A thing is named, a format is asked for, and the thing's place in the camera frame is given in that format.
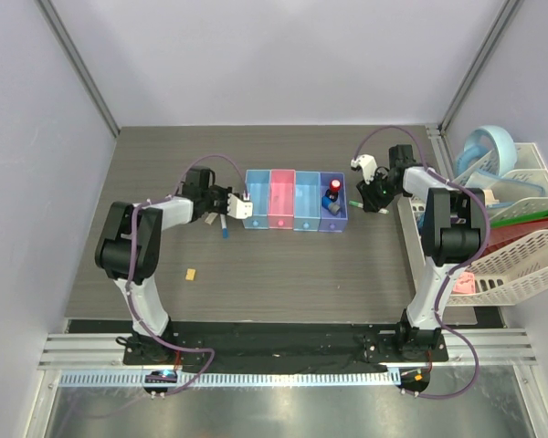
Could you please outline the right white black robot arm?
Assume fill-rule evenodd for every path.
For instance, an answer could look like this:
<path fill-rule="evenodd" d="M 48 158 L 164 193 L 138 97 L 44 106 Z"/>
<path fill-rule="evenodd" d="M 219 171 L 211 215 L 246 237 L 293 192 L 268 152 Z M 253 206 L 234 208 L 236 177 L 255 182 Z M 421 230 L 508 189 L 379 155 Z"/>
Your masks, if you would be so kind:
<path fill-rule="evenodd" d="M 351 159 L 351 169 L 362 175 L 356 184 L 363 209 L 377 213 L 397 196 L 414 196 L 425 204 L 420 243 L 425 269 L 419 289 L 395 325 L 392 344 L 404 360 L 438 349 L 444 308 L 453 286 L 487 246 L 490 232 L 479 189 L 462 189 L 436 171 L 416 162 L 412 147 L 398 144 L 388 151 L 389 166 L 374 156 Z"/>

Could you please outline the red cap black stamp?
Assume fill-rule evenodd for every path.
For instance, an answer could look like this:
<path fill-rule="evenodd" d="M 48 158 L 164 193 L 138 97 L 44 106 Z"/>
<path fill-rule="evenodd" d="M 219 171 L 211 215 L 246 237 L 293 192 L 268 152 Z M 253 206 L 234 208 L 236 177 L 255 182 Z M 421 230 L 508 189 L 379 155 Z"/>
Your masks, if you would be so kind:
<path fill-rule="evenodd" d="M 336 202 L 339 198 L 339 192 L 341 188 L 342 182 L 339 179 L 332 179 L 329 182 L 329 186 L 325 193 L 325 196 L 329 198 L 332 202 Z"/>

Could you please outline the blue grey glue stick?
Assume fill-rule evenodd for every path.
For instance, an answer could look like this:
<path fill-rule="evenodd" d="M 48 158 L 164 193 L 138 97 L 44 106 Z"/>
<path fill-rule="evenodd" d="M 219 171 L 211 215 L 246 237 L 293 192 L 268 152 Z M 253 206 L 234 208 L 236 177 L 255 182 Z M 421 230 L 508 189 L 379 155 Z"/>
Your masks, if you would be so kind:
<path fill-rule="evenodd" d="M 338 215 L 342 210 L 339 198 L 337 196 L 323 196 L 321 198 L 321 205 L 332 215 Z"/>

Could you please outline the blue white marker pen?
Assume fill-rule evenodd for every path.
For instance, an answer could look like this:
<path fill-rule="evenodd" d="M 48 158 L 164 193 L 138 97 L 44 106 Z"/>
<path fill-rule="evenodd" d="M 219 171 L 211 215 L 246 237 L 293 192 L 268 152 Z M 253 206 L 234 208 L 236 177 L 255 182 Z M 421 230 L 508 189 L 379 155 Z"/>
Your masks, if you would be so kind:
<path fill-rule="evenodd" d="M 227 216 L 225 214 L 221 214 L 219 218 L 220 218 L 222 236 L 224 239 L 228 239 L 229 233 L 227 228 Z"/>

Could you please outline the green white marker pen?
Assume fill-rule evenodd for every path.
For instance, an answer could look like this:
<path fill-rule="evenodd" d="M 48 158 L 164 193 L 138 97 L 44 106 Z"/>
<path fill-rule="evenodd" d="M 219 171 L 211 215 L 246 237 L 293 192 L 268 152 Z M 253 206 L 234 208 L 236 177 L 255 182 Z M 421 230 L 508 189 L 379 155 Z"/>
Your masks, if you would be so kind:
<path fill-rule="evenodd" d="M 364 204 L 363 203 L 359 203 L 359 202 L 356 202 L 356 201 L 349 201 L 348 204 L 350 206 L 353 206 L 355 208 L 359 208 L 359 209 L 364 209 Z M 385 208 L 382 208 L 380 210 L 378 210 L 376 213 L 379 213 L 379 214 L 389 214 L 389 211 Z"/>

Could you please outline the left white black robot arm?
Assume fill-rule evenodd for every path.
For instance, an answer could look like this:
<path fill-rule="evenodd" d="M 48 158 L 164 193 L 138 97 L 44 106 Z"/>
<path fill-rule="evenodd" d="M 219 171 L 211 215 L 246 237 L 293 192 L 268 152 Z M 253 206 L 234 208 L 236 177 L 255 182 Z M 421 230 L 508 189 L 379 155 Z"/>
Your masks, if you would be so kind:
<path fill-rule="evenodd" d="M 216 183 L 216 173 L 194 166 L 176 190 L 157 201 L 112 203 L 95 250 L 95 264 L 122 292 L 132 333 L 116 341 L 130 363 L 165 364 L 176 355 L 172 320 L 154 278 L 162 234 L 205 214 L 227 214 L 236 193 Z"/>

